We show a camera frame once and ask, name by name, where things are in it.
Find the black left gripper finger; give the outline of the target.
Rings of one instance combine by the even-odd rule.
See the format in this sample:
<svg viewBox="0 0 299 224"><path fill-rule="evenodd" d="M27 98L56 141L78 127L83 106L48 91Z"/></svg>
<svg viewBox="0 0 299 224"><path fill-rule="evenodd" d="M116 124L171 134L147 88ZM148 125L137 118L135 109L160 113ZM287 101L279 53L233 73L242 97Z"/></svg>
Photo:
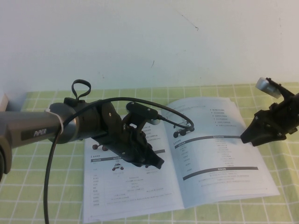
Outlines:
<svg viewBox="0 0 299 224"><path fill-rule="evenodd" d="M155 161L161 159L162 160L162 165L164 163L164 160L162 158L160 158L154 151L152 148L152 145L149 144L148 142L146 142L146 150L145 150L145 163L147 161Z"/></svg>
<svg viewBox="0 0 299 224"><path fill-rule="evenodd" d="M145 167L145 168L154 167L154 168L157 168L157 169L161 169L162 160L158 159L158 160L155 160L155 161L147 161L146 163L138 163L137 166L138 167Z"/></svg>

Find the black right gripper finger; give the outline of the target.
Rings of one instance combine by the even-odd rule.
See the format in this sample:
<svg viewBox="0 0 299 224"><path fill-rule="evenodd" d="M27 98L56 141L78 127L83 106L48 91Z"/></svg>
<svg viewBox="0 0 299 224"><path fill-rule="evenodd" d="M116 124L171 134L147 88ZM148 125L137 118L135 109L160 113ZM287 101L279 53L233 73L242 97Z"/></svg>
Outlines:
<svg viewBox="0 0 299 224"><path fill-rule="evenodd" d="M251 124L240 136L243 143L267 143L269 133L261 118L254 117Z"/></svg>
<svg viewBox="0 0 299 224"><path fill-rule="evenodd" d="M252 145L253 146L259 146L263 145L269 142L274 142L274 141L281 141L281 140L286 140L286 135L282 133L277 133L277 132L271 132L271 133L262 133L260 135L257 135L253 140L252 140Z"/></svg>

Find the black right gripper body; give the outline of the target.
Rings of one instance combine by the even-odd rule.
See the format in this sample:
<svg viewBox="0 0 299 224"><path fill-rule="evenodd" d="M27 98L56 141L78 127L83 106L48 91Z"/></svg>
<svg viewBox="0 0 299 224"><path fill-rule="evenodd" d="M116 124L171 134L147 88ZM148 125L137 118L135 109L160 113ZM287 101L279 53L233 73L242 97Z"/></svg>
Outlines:
<svg viewBox="0 0 299 224"><path fill-rule="evenodd" d="M268 110L258 111L254 121L271 134L293 134L299 125L299 95L288 96L279 104L271 104Z"/></svg>

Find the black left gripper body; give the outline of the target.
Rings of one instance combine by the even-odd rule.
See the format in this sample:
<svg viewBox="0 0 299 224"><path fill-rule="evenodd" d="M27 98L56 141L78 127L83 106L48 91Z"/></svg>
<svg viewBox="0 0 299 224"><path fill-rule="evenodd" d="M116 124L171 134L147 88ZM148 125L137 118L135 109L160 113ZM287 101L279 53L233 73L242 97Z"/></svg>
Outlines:
<svg viewBox="0 0 299 224"><path fill-rule="evenodd" d="M93 140L117 154L124 161L137 166L138 163L145 163L147 140L142 130L145 124L146 121L115 123L108 126L106 134L93 137Z"/></svg>

